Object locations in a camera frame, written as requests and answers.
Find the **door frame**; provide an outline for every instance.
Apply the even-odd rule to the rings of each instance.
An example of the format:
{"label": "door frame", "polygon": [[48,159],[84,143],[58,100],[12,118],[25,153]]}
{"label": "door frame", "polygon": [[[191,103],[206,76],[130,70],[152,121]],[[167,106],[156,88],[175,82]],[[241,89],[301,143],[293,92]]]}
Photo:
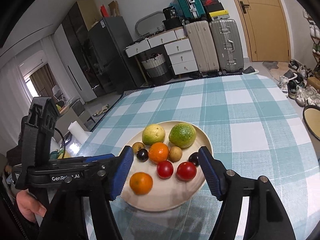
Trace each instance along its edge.
{"label": "door frame", "polygon": [[[288,28],[287,18],[285,16],[285,12],[284,12],[284,8],[283,8],[281,0],[278,0],[278,1],[280,3],[281,11],[282,11],[282,14],[283,14],[283,17],[284,17],[284,23],[285,23],[286,32],[287,32],[288,48],[289,48],[289,60],[290,60],[291,59],[291,46],[290,46],[290,36],[289,36],[289,28]],[[243,16],[243,11],[242,11],[242,8],[240,6],[239,0],[234,0],[234,2],[236,4],[237,10],[238,10],[238,13],[239,13],[239,16],[240,16],[242,28],[243,28],[243,31],[244,31],[244,37],[245,37],[245,43],[247,45],[248,57],[249,57],[250,61],[252,62],[250,40],[249,40],[248,30],[247,30],[247,27],[246,27],[247,25],[245,23],[244,16]]]}

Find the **laundry basket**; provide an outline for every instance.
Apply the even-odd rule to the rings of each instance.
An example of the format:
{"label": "laundry basket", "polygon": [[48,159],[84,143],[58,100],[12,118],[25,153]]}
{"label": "laundry basket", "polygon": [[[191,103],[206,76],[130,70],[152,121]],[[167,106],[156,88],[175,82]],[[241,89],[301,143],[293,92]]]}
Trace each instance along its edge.
{"label": "laundry basket", "polygon": [[142,64],[155,85],[164,84],[172,79],[163,54],[142,61]]}

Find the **screw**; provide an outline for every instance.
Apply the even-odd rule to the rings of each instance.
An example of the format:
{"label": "screw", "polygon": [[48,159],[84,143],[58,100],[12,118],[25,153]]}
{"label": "screw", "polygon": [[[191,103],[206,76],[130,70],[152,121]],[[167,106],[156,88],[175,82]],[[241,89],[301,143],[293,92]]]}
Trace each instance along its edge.
{"label": "screw", "polygon": [[261,180],[262,182],[268,182],[268,178],[267,178],[266,176],[261,176],[261,177],[260,177],[260,180]]}
{"label": "screw", "polygon": [[229,176],[234,176],[236,173],[233,170],[227,170]]}
{"label": "screw", "polygon": [[100,177],[104,176],[105,174],[106,174],[106,171],[104,171],[104,170],[100,170],[97,172],[97,175]]}
{"label": "screw", "polygon": [[72,181],[72,177],[66,177],[65,179],[64,179],[64,182],[65,183],[69,183],[69,182],[71,182]]}

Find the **wooden door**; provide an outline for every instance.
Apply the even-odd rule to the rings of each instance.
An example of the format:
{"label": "wooden door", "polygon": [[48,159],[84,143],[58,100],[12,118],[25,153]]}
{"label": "wooden door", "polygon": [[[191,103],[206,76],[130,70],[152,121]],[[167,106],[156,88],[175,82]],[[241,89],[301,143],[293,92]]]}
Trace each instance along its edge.
{"label": "wooden door", "polygon": [[235,2],[251,61],[289,61],[289,34],[280,0]]}

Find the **silver suitcase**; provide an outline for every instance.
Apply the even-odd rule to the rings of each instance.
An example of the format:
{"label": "silver suitcase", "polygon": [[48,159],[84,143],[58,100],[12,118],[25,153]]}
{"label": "silver suitcase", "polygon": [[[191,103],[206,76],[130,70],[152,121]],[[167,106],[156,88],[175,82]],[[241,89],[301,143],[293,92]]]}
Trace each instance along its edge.
{"label": "silver suitcase", "polygon": [[244,61],[236,21],[233,19],[212,21],[210,30],[223,74],[226,74],[226,71],[242,72]]}
{"label": "silver suitcase", "polygon": [[207,21],[185,26],[200,73],[218,71],[219,62]]}

